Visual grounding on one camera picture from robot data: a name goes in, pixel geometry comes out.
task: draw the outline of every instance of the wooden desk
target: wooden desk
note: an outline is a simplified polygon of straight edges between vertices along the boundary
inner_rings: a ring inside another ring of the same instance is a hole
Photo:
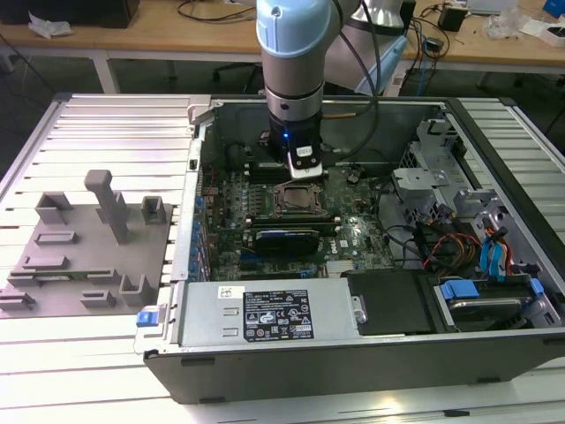
[[[436,0],[418,0],[416,16],[428,5],[437,4]],[[544,0],[521,0],[522,13],[535,19],[553,19],[549,14],[543,12]],[[439,12],[432,12],[426,20],[437,25]],[[483,26],[486,18],[470,16],[463,22],[458,33],[448,33],[451,46],[448,54],[441,60],[460,63],[481,64],[506,64],[506,65],[537,65],[565,67],[565,50],[556,49],[549,44],[531,35],[523,34],[520,39],[489,40]],[[424,35],[444,40],[439,31],[432,26],[423,24]],[[413,31],[410,31],[409,39],[416,41]],[[413,58],[415,49],[411,46],[405,57]]]
[[[437,0],[418,0],[416,15]],[[544,0],[522,0],[524,13],[542,19]],[[73,35],[47,40],[32,33],[27,26],[0,25],[0,33],[18,50],[30,56],[89,57],[93,60],[105,93],[119,92],[109,59],[161,59],[187,61],[258,62],[260,46],[253,20],[230,25],[209,25],[180,16],[179,0],[141,0],[139,10],[127,29],[74,26]],[[196,4],[194,13],[201,17],[222,16],[244,6],[232,4]],[[438,12],[427,19],[436,23]],[[491,41],[483,25],[486,18],[467,18],[459,33],[450,34],[448,54],[438,69],[482,72],[564,73],[565,51],[524,35],[521,39]],[[428,36],[443,36],[424,24]],[[410,31],[409,38],[415,40]],[[13,52],[0,44],[0,55]],[[413,45],[405,50],[393,81],[402,80],[416,56]],[[398,93],[400,86],[387,92]]]
[[[521,0],[522,13],[535,19],[555,21],[542,8],[544,0]],[[436,0],[418,0],[415,16]],[[426,20],[437,25],[440,14],[432,12]],[[515,72],[515,73],[565,73],[565,49],[556,49],[528,34],[519,39],[489,40],[484,31],[486,18],[470,16],[463,22],[458,33],[448,33],[450,48],[448,54],[437,64],[437,69],[452,71]],[[445,36],[431,25],[423,23],[426,36],[445,40]],[[401,85],[394,82],[403,80],[404,74],[413,64],[416,56],[416,36],[409,31],[411,44],[406,48],[403,60],[396,67],[392,85],[387,95],[398,95]]]
[[[24,55],[89,57],[93,60],[104,93],[119,88],[108,62],[120,59],[157,59],[217,62],[259,62],[260,46],[253,19],[229,25],[196,22],[177,13],[178,0],[141,0],[126,29],[72,26],[74,34],[47,40],[27,26],[1,25],[0,33]],[[203,18],[223,16],[245,7],[201,3],[194,14]],[[13,55],[0,41],[0,55]]]

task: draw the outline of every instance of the warning label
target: warning label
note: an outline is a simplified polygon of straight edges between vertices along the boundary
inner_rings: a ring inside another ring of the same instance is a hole
[[[244,293],[248,342],[314,338],[308,290]]]

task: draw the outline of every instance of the circuit board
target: circuit board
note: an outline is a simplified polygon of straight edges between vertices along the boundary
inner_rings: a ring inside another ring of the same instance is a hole
[[[352,184],[348,182],[350,172],[334,168],[315,184],[281,185],[250,184],[242,172],[215,175],[215,181],[221,183],[210,188],[211,194],[203,189],[211,204],[207,212],[209,237],[217,241],[211,254],[211,279],[330,277],[350,269],[393,267],[392,253],[374,214],[376,178],[360,178]],[[299,221],[300,214],[305,219],[315,216],[337,222],[335,234],[320,235],[315,253],[265,258],[249,247],[250,216],[276,222],[281,217]]]

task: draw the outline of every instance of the electronic component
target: electronic component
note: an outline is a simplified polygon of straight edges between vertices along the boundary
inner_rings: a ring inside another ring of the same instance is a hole
[[[342,273],[353,269],[355,269],[355,264],[351,260],[326,262],[326,272],[330,278],[337,278],[342,276]]]
[[[446,4],[441,9],[441,15],[438,19],[438,27],[440,27],[444,31],[459,31],[461,25],[463,24],[463,20],[469,13],[469,9],[466,7],[455,5],[455,4]]]
[[[317,185],[287,185],[274,190],[274,216],[324,216]]]
[[[440,53],[443,49],[443,41],[438,38],[426,37],[423,41],[424,49],[428,53]]]
[[[258,232],[253,247],[260,256],[298,257],[315,254],[319,242],[317,231],[271,230]]]
[[[429,274],[421,270],[352,271],[347,279],[352,297],[365,305],[359,334],[430,334],[448,331],[433,305]]]
[[[461,331],[505,329],[516,325],[517,315],[544,294],[537,278],[507,276],[493,280],[442,279],[439,285],[450,317]]]

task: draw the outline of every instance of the blue latch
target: blue latch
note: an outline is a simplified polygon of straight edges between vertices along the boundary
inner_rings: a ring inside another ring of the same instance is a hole
[[[459,298],[478,298],[477,287],[471,280],[448,280],[440,285],[445,300]]]
[[[158,321],[158,311],[141,311],[138,312],[137,321],[135,323],[138,327],[155,327],[158,325]]]
[[[530,280],[530,286],[536,296],[544,293],[544,286],[541,285],[541,282],[537,278],[532,278]]]

